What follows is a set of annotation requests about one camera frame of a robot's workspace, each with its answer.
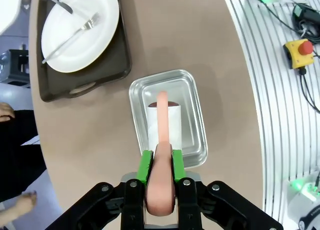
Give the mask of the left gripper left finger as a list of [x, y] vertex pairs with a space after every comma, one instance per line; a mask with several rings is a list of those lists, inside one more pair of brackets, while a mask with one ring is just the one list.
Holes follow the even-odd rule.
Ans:
[[145, 230], [145, 191], [154, 152], [145, 150], [138, 172], [116, 187], [100, 182], [45, 230], [102, 230], [121, 216], [120, 230]]

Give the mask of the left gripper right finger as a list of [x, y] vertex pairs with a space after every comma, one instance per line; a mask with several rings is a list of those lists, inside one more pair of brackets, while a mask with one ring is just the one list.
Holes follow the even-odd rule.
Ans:
[[172, 171], [178, 203], [176, 230], [204, 230], [202, 216], [223, 230], [284, 230], [226, 183], [216, 180], [204, 185], [188, 177], [181, 150], [172, 151]]

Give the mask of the pink lint roller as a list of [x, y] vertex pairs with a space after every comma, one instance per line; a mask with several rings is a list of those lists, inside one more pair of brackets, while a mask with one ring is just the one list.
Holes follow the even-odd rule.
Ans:
[[159, 92], [156, 101], [147, 107], [147, 135], [153, 164], [146, 188], [146, 208], [153, 216], [168, 216], [175, 204], [172, 153], [182, 149], [182, 117], [181, 106], [169, 101], [166, 91]]

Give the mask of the dark brown serving tray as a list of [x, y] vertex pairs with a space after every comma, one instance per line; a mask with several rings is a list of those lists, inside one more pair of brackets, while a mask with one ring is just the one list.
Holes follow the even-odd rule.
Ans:
[[87, 67], [71, 73], [51, 68], [44, 60], [41, 37], [50, 10], [56, 5], [49, 0], [32, 0], [34, 13], [30, 16], [29, 62], [36, 70], [40, 98], [52, 102], [61, 98], [76, 98], [93, 89], [126, 77], [132, 68], [127, 34], [119, 3], [119, 22], [115, 34], [102, 54]]

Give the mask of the white round plate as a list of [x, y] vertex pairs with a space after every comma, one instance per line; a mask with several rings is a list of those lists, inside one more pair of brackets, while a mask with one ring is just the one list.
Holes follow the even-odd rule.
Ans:
[[111, 43], [120, 19], [118, 0], [60, 0], [69, 5], [73, 14], [55, 5], [46, 17], [41, 50], [47, 57], [60, 43], [81, 28], [95, 13], [99, 13], [97, 25], [78, 33], [46, 62], [60, 73], [73, 73], [95, 61]]

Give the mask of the person's right forearm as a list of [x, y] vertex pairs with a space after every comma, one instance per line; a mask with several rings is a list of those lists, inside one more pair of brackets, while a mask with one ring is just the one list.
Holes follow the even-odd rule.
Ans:
[[0, 228], [19, 217], [19, 211], [16, 206], [0, 210]]

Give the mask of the person's right hand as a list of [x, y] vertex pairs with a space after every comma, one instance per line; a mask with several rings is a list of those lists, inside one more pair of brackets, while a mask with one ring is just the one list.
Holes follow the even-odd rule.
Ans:
[[37, 192], [28, 192], [20, 195], [14, 206], [16, 217], [21, 217], [34, 209], [37, 204]]

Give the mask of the person's left hand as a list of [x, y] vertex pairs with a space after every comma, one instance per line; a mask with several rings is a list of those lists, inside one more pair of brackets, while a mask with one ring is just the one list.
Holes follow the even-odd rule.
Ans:
[[0, 102], [0, 123], [7, 122], [14, 118], [14, 109], [8, 103]]

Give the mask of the silver rectangular metal pan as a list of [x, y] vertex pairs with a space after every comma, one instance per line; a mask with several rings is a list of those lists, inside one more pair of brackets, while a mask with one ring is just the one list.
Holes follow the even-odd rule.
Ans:
[[166, 91], [169, 101], [181, 109], [181, 147], [185, 168], [202, 165], [208, 156], [203, 115], [195, 79], [183, 69], [145, 76], [130, 85], [128, 95], [139, 150], [149, 149], [148, 106], [156, 102], [161, 91]]

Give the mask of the person in black t-shirt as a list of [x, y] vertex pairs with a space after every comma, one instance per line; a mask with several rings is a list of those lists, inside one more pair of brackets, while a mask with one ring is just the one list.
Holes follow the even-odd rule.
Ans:
[[0, 203], [23, 193], [47, 168], [39, 144], [33, 110], [17, 110], [0, 122]]

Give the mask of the aluminium slotted mounting plate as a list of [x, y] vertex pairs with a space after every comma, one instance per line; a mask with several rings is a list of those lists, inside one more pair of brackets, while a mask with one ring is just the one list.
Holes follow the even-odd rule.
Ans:
[[294, 2], [320, 10], [320, 0], [225, 0], [246, 60], [260, 133], [263, 173], [262, 208], [298, 230], [287, 214], [287, 186], [312, 177], [320, 169], [320, 114], [305, 99], [298, 74], [283, 51], [297, 40]]

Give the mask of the black stool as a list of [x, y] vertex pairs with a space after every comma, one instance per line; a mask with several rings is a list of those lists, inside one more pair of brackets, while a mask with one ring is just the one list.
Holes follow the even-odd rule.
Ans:
[[22, 73], [27, 73], [29, 68], [29, 51], [21, 49], [9, 49], [10, 64], [14, 70]]

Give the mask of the yellow emergency stop box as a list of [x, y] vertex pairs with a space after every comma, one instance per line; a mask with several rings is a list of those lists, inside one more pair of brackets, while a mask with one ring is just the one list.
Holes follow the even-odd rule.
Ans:
[[314, 47], [306, 38], [286, 42], [283, 50], [290, 69], [299, 69], [314, 63]]

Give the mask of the silver fork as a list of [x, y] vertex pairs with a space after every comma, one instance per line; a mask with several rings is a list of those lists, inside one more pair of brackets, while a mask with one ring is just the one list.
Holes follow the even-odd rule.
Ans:
[[48, 60], [50, 60], [54, 54], [59, 50], [61, 49], [64, 45], [66, 45], [68, 42], [71, 41], [71, 39], [73, 37], [75, 37], [77, 34], [79, 34], [80, 32], [83, 32], [83, 31], [88, 31], [88, 30], [91, 30], [93, 29], [96, 25], [97, 25], [97, 22], [99, 21], [99, 18], [100, 18], [100, 14], [98, 12], [96, 12], [89, 20], [87, 20], [85, 22], [85, 24], [79, 28], [78, 30], [76, 30], [69, 38], [67, 38], [66, 40], [64, 40], [62, 43], [60, 43], [54, 50], [52, 50], [50, 52], [50, 54], [48, 56], [46, 56], [44, 58], [44, 60], [41, 62], [42, 64], [45, 64]]

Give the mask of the silver table knife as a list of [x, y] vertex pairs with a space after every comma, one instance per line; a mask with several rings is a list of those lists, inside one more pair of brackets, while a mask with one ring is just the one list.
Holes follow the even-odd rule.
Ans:
[[69, 14], [73, 14], [73, 9], [66, 3], [64, 2], [61, 2], [59, 0], [50, 0], [52, 1], [53, 3], [59, 5], [61, 8], [63, 8], [64, 10], [66, 10]]

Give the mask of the black power adapter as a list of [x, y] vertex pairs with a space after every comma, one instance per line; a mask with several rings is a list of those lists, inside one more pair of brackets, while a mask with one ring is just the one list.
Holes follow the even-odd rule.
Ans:
[[293, 8], [293, 15], [298, 20], [304, 20], [313, 24], [320, 25], [320, 12], [311, 8], [308, 5], [297, 3]]

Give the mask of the white side table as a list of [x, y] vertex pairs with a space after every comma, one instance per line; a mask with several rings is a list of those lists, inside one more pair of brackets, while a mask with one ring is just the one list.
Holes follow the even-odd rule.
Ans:
[[15, 22], [21, 3], [22, 0], [0, 0], [0, 35]]

